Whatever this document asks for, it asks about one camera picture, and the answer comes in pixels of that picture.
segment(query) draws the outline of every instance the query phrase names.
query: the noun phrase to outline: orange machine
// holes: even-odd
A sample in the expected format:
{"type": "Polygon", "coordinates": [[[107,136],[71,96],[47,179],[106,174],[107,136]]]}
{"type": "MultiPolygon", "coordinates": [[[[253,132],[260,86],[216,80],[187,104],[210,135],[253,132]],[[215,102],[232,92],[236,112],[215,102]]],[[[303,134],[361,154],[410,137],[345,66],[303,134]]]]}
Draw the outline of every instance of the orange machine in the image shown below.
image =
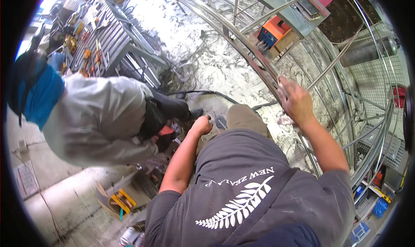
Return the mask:
{"type": "Polygon", "coordinates": [[[262,26],[258,40],[263,41],[270,49],[290,31],[291,28],[280,17],[275,16],[262,26]]]}

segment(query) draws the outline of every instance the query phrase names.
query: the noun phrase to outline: workbench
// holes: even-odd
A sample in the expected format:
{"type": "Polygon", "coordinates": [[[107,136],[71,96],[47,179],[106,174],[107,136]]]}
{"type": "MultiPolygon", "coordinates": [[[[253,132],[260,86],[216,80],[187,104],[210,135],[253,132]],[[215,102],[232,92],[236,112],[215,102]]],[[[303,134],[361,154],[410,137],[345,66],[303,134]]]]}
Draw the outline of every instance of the workbench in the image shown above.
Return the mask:
{"type": "MultiPolygon", "coordinates": [[[[273,10],[285,3],[289,0],[258,0],[267,8],[273,10]]],[[[313,31],[321,22],[324,21],[329,15],[330,12],[318,1],[312,0],[314,5],[316,5],[317,9],[320,11],[322,18],[316,20],[308,20],[302,15],[298,14],[293,8],[287,7],[280,12],[277,13],[277,16],[281,17],[281,19],[286,23],[293,32],[300,38],[304,39],[311,31],[313,31]]]]}
{"type": "Polygon", "coordinates": [[[158,74],[168,69],[169,65],[155,54],[154,49],[117,5],[110,0],[89,0],[82,11],[84,13],[80,16],[76,25],[82,21],[84,30],[76,37],[77,49],[73,54],[73,61],[70,65],[73,72],[83,68],[85,62],[84,51],[89,49],[91,50],[91,56],[87,68],[91,69],[92,64],[94,65],[94,76],[119,75],[119,65],[123,64],[134,78],[146,81],[154,88],[160,86],[158,74]],[[97,23],[99,23],[103,16],[105,16],[104,21],[110,21],[107,27],[97,29],[96,26],[91,24],[92,19],[98,17],[97,23]],[[82,41],[86,31],[90,33],[85,41],[82,41]],[[97,40],[102,46],[100,73],[98,73],[98,64],[95,62],[97,40]],[[108,63],[107,68],[103,62],[104,60],[108,63]]]}

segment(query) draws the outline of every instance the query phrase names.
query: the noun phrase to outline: silver fern print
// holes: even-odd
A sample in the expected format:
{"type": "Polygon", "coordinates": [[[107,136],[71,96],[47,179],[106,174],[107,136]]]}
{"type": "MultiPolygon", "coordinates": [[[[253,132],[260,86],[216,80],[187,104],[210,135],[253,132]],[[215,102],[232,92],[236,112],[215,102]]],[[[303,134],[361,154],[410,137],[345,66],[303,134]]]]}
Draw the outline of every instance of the silver fern print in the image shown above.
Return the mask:
{"type": "Polygon", "coordinates": [[[267,182],[273,177],[267,177],[261,184],[251,182],[245,185],[244,187],[248,189],[241,190],[242,193],[235,197],[237,199],[229,200],[230,204],[225,204],[226,207],[221,211],[211,218],[196,221],[196,224],[210,229],[221,229],[224,226],[228,228],[229,225],[234,227],[236,221],[241,224],[271,190],[267,182]]]}

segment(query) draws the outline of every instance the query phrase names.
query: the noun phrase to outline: gray t-shirt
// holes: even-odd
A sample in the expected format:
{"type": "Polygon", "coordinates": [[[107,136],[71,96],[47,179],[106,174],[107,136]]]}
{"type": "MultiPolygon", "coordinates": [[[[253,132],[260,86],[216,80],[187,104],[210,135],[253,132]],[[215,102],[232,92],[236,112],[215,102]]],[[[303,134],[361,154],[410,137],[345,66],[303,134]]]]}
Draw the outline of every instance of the gray t-shirt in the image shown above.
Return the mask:
{"type": "MultiPolygon", "coordinates": [[[[234,129],[207,143],[196,161],[195,184],[181,195],[164,191],[147,207],[146,247],[222,244],[289,169],[274,142],[234,129]]],[[[354,221],[350,176],[331,170],[320,179],[297,171],[243,238],[250,242],[281,224],[305,223],[321,246],[341,246],[354,221]]]]}

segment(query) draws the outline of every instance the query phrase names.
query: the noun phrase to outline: concrete floor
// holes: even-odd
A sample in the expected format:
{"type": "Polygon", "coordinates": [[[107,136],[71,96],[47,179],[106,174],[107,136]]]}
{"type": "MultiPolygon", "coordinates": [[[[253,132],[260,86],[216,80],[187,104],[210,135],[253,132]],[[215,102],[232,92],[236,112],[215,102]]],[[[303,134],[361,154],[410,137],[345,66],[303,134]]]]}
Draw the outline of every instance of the concrete floor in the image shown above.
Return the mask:
{"type": "MultiPolygon", "coordinates": [[[[172,64],[177,67],[183,63],[183,59],[191,60],[191,67],[179,80],[173,79],[171,83],[169,83],[171,78],[164,80],[168,89],[216,90],[251,107],[274,100],[266,85],[251,67],[246,65],[246,61],[239,53],[221,36],[215,35],[215,32],[208,32],[212,28],[207,23],[189,9],[185,9],[187,13],[185,15],[177,6],[171,5],[173,0],[167,1],[168,3],[165,0],[131,0],[129,6],[139,5],[132,13],[138,29],[172,64]],[[202,30],[211,35],[201,39],[202,30]],[[198,51],[196,57],[190,56],[195,51],[198,51]]],[[[224,1],[203,1],[228,18],[230,15],[226,12],[233,11],[232,6],[224,1]]],[[[249,5],[249,2],[249,0],[240,0],[242,7],[249,5]]],[[[262,7],[253,6],[249,12],[254,14],[259,10],[262,10],[262,7]]],[[[295,47],[292,55],[312,78],[317,77],[320,71],[303,44],[295,47]]],[[[304,86],[309,84],[300,67],[290,56],[273,64],[277,72],[288,79],[297,80],[304,86]]],[[[340,109],[339,99],[330,98],[328,87],[324,83],[319,83],[318,87],[323,97],[327,99],[330,111],[337,113],[335,125],[338,129],[342,129],[345,117],[340,109]]],[[[336,136],[333,126],[329,125],[328,115],[321,100],[314,92],[311,94],[317,118],[332,135],[336,136]]],[[[202,107],[213,118],[217,115],[226,116],[227,109],[232,105],[227,100],[214,95],[194,93],[189,94],[186,99],[190,108],[202,107]]],[[[267,123],[277,145],[287,154],[290,165],[313,172],[305,152],[296,143],[298,137],[292,127],[282,127],[276,123],[276,114],[281,110],[282,108],[276,104],[264,107],[258,113],[267,123]]],[[[134,168],[82,169],[71,166],[60,160],[43,143],[43,134],[35,125],[23,122],[22,128],[19,128],[17,117],[9,111],[8,142],[12,151],[17,149],[19,140],[26,140],[28,144],[39,142],[29,147],[28,154],[23,156],[17,154],[23,161],[29,159],[32,161],[42,195],[54,215],[60,236],[65,238],[64,245],[66,247],[118,246],[119,237],[128,221],[120,222],[113,219],[102,209],[95,198],[95,186],[100,182],[104,188],[109,187],[112,182],[117,182],[123,176],[130,174],[134,168]]],[[[15,156],[12,162],[14,167],[21,164],[15,156]]],[[[144,197],[142,201],[146,203],[149,199],[144,197]]],[[[58,240],[51,215],[42,197],[35,194],[25,201],[25,205],[47,241],[53,246],[63,246],[58,240]]]]}

